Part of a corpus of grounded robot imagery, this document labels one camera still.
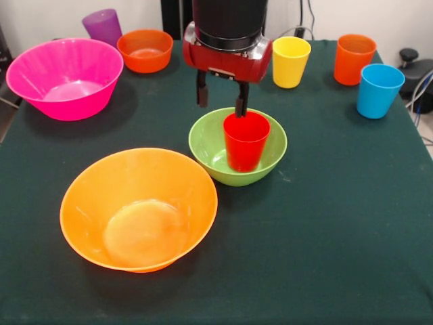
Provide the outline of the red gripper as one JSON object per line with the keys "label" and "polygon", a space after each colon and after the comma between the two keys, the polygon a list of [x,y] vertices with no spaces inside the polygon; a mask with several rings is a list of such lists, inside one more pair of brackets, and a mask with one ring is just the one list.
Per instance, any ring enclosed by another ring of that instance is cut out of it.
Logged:
{"label": "red gripper", "polygon": [[259,37],[248,51],[232,53],[218,51],[199,42],[195,23],[190,22],[183,38],[183,57],[187,65],[198,69],[196,75],[196,102],[208,106],[206,73],[238,81],[240,93],[235,103],[235,116],[245,117],[248,109],[249,83],[259,83],[267,73],[272,56],[272,41]]}

